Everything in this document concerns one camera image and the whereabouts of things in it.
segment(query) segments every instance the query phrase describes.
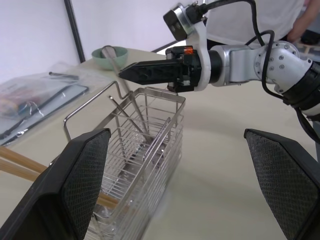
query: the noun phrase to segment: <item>white table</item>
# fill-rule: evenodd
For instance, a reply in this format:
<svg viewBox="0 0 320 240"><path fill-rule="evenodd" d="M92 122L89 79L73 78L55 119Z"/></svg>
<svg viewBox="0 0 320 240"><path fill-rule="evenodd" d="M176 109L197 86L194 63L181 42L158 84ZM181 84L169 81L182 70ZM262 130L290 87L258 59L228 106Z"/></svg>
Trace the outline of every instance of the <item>white table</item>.
<svg viewBox="0 0 320 240"><path fill-rule="evenodd" d="M127 64L163 58L130 49ZM92 60L80 66L114 77ZM143 239L285 240L259 188L243 134L246 128L274 132L298 140L315 157L315 144L300 127L295 111L264 93L260 82L208 86L181 95L186 97L182 160ZM63 109L10 148L48 165L67 143L64 117L89 97ZM106 103L106 96L101 96L70 120L71 136L92 130L114 108ZM3 224L31 183L3 172L0 183Z"/></svg>

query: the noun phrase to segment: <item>stainless steel wire basket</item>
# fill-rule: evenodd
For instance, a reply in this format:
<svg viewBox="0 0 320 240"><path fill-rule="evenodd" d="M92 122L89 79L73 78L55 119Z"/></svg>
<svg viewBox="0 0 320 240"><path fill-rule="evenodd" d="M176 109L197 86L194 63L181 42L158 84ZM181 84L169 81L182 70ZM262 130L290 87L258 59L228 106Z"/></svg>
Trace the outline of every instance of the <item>stainless steel wire basket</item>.
<svg viewBox="0 0 320 240"><path fill-rule="evenodd" d="M157 88L122 97L111 83L64 119L68 140L68 119L112 85L123 101L109 95L116 108L95 129L111 129L101 192L113 206L95 206L86 240L141 239L181 159L185 98Z"/></svg>

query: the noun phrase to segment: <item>plastic bag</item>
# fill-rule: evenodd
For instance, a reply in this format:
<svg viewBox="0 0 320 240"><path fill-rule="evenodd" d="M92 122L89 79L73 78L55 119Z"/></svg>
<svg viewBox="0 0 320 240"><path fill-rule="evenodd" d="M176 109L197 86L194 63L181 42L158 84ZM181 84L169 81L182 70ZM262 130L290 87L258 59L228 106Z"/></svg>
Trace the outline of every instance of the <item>plastic bag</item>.
<svg viewBox="0 0 320 240"><path fill-rule="evenodd" d="M112 80L90 69L59 63L52 71L0 85L0 145L7 145L59 109Z"/></svg>

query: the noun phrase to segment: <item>white wall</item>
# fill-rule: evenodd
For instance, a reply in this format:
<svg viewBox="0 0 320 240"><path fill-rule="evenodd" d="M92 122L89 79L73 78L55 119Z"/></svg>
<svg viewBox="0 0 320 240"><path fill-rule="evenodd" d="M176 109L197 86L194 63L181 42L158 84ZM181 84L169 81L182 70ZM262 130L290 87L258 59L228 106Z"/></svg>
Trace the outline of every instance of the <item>white wall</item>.
<svg viewBox="0 0 320 240"><path fill-rule="evenodd" d="M175 40L163 15L192 0L73 0L85 58L105 45L152 51Z"/></svg>
<svg viewBox="0 0 320 240"><path fill-rule="evenodd" d="M64 1L0 0L0 83L59 61L79 63Z"/></svg>
<svg viewBox="0 0 320 240"><path fill-rule="evenodd" d="M166 50L167 49L170 49L170 48L173 48L173 47L177 47L177 46L185 46L187 44L186 40L183 40L183 41L179 41L175 44L172 44L168 47L166 47L165 49L162 49L160 51L157 52L157 54L161 54L161 55L166 55Z"/></svg>

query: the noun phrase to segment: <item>person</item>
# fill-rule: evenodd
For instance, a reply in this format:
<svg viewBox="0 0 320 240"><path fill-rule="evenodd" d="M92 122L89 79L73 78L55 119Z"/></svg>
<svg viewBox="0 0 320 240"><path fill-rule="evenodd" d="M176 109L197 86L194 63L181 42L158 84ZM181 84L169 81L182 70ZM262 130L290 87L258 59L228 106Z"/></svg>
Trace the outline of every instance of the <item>person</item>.
<svg viewBox="0 0 320 240"><path fill-rule="evenodd" d="M293 43L299 40L320 11L320 0L309 0L305 12L298 18L304 1L255 0L259 31L273 30L276 41ZM250 5L241 1L210 10L206 30L209 50L215 45L245 44L255 36ZM270 36L262 38L267 43ZM250 46L258 48L260 45L255 41Z"/></svg>

